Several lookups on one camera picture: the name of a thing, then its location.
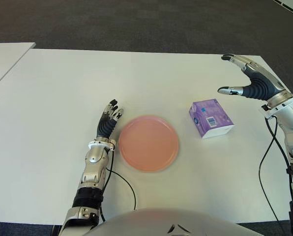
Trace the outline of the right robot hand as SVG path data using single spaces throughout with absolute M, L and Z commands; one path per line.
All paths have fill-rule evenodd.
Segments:
M 273 96 L 286 91 L 286 88 L 264 67 L 253 60 L 233 54 L 225 54 L 222 60 L 237 65 L 250 79 L 250 85 L 244 87 L 220 87 L 218 93 L 225 95 L 239 95 L 262 101 L 268 101 Z

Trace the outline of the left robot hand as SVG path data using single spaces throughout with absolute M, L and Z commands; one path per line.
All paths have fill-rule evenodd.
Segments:
M 123 115 L 123 109 L 118 108 L 117 101 L 113 99 L 105 107 L 97 126 L 97 138 L 109 138 L 118 122 Z

